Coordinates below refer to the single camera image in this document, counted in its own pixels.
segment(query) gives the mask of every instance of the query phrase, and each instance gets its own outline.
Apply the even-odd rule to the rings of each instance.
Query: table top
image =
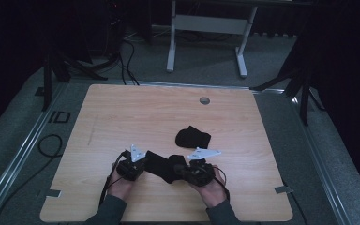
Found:
[[[200,98],[210,99],[201,104]],[[168,158],[194,149],[175,144],[193,126],[212,138],[207,158],[227,176],[231,204],[240,220],[286,221],[293,217],[278,166],[251,91],[230,88],[94,84],[88,90],[40,218],[85,221],[98,210],[105,179],[116,158],[135,144]],[[127,200],[123,221],[207,221],[199,194],[185,181],[167,184],[144,172]]]

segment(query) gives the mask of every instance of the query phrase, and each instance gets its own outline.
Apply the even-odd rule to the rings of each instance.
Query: floor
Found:
[[[202,41],[190,41],[193,34],[179,34],[174,72],[168,73],[167,31],[165,27],[156,27],[151,44],[127,32],[126,40],[132,45],[125,43],[121,53],[127,62],[134,47],[130,64],[126,65],[141,85],[255,86],[277,76],[296,39],[251,37],[245,52],[249,75],[244,79],[238,75],[234,57],[240,37],[212,34],[203,34],[206,38]],[[69,83],[53,81],[53,103],[48,111],[42,112],[42,97],[35,96],[43,85],[42,70],[30,77],[0,119],[0,205],[5,206],[0,207],[0,224],[46,224],[38,214],[60,159],[52,159],[43,168],[50,159],[41,156],[38,142],[46,135],[57,134],[64,149],[88,86],[123,83],[120,65],[98,72],[109,78],[106,82],[91,80],[72,69]],[[294,217],[287,222],[262,224],[360,224],[360,177],[344,144],[328,115],[312,102],[307,112],[309,126],[303,126],[298,117],[297,99],[281,94],[287,82],[256,93],[255,97],[280,174],[293,189],[289,199]],[[126,83],[133,84],[127,74]],[[53,123],[49,120],[53,112],[70,113],[69,121]],[[55,139],[42,144],[52,154],[58,147]],[[17,167],[9,167],[10,162],[16,162]],[[24,184],[30,177],[34,178]]]

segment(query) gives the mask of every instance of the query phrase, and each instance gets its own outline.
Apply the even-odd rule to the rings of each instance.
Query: cable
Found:
[[[127,40],[123,40],[126,44],[130,45],[132,48],[132,52],[131,55],[129,57],[129,59],[127,60],[127,65],[125,66],[124,64],[124,59],[122,57],[122,54],[119,53],[119,61],[121,62],[121,77],[122,77],[122,82],[124,83],[124,85],[127,85],[127,82],[125,81],[125,70],[127,71],[127,75],[129,76],[129,78],[132,80],[134,85],[140,85],[139,82],[136,80],[136,78],[134,77],[133,73],[130,71],[129,67],[130,67],[130,61],[134,55],[134,45],[132,43],[130,43]]]
[[[50,138],[50,137],[56,137],[56,138],[59,140],[59,146],[58,146],[56,152],[55,152],[53,155],[49,155],[49,154],[44,153],[44,152],[42,151],[42,149],[40,148],[40,144],[41,144],[44,140],[46,140],[47,138]],[[45,136],[45,137],[42,138],[41,140],[39,140],[39,143],[38,143],[38,145],[37,145],[38,151],[39,151],[39,153],[42,154],[43,156],[45,156],[45,157],[47,157],[47,158],[50,158],[49,161],[48,161],[42,168],[40,168],[37,172],[35,172],[30,178],[28,178],[24,183],[22,183],[19,187],[17,187],[17,188],[4,200],[4,202],[2,203],[2,206],[0,207],[0,215],[1,215],[2,212],[4,211],[5,206],[8,204],[8,202],[10,201],[10,199],[13,198],[13,196],[15,196],[15,195],[17,194],[17,192],[19,192],[19,190],[21,190],[26,184],[28,184],[28,182],[30,182],[32,179],[34,179],[34,177],[36,177],[39,173],[41,173],[43,170],[45,170],[45,168],[48,167],[55,158],[58,158],[58,157],[63,156],[63,154],[59,154],[62,146],[63,146],[63,140],[62,140],[61,137],[58,136],[57,134],[50,134],[50,135]]]
[[[113,182],[110,184],[111,177],[113,176],[113,172],[115,171],[115,168],[116,168],[116,166],[118,165],[119,159],[121,159],[121,157],[124,157],[124,156],[125,156],[125,152],[122,152],[122,153],[119,155],[119,157],[116,159],[116,161],[114,162],[114,164],[112,165],[112,169],[111,169],[110,175],[107,176],[107,180],[106,180],[106,183],[104,184],[104,188],[101,190],[100,201],[99,201],[98,205],[102,205],[102,204],[103,204],[104,198],[105,198],[105,196],[106,196],[107,189],[108,189],[109,187],[111,187],[113,184],[115,184],[116,182],[118,182],[120,179],[123,178],[123,176],[121,176],[119,179],[113,181]]]
[[[284,184],[285,186],[288,186],[288,184],[287,184],[283,179],[282,179],[282,182],[283,182],[283,184]],[[299,212],[300,212],[300,214],[302,215],[302,218],[303,218],[305,224],[308,225],[308,222],[307,222],[307,219],[306,219],[306,215],[304,214],[304,212],[303,212],[303,210],[302,210],[302,207],[300,207],[299,202],[296,200],[296,197],[294,197],[293,192],[291,192],[291,196],[292,196],[292,198],[294,199],[294,202],[296,203],[297,208],[299,209]]]
[[[209,173],[206,169],[200,167],[200,166],[190,166],[190,168],[195,168],[197,170],[201,170],[203,172],[205,172],[206,174],[210,175],[216,182],[218,182],[224,189],[224,192],[226,193],[226,196],[227,196],[227,200],[229,201],[230,200],[230,191],[226,188],[225,184],[227,183],[227,177],[226,177],[226,174],[224,173],[224,171],[222,171],[221,169],[219,169],[223,175],[224,175],[224,184],[218,180],[214,175],[212,175],[211,173]]]

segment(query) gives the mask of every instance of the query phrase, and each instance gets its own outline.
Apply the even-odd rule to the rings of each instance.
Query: person's right hand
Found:
[[[128,181],[124,178],[121,178],[115,168],[115,171],[112,173],[110,179],[110,184],[112,185],[107,189],[107,194],[116,196],[125,201],[128,198],[134,183],[134,181]]]
[[[220,176],[218,166],[214,165],[213,167],[217,180],[219,180],[222,184],[224,184],[224,180]],[[192,184],[189,185],[195,190],[197,190],[198,193],[200,193],[203,202],[206,204],[208,208],[212,208],[220,203],[223,203],[227,198],[224,188],[215,179],[203,187],[198,187]]]

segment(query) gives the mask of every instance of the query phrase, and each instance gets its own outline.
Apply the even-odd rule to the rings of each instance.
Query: table leg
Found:
[[[247,20],[247,25],[245,27],[241,46],[235,48],[236,60],[238,61],[238,67],[239,67],[239,74],[243,78],[246,78],[248,76],[247,66],[245,65],[245,60],[244,60],[244,49],[248,41],[248,37],[253,25],[254,18],[256,16],[256,11],[257,11],[257,7],[253,7],[250,16]]]
[[[172,1],[172,25],[171,25],[171,46],[169,47],[168,64],[166,70],[168,72],[174,71],[174,57],[176,54],[176,42],[174,40],[176,36],[176,1]]]

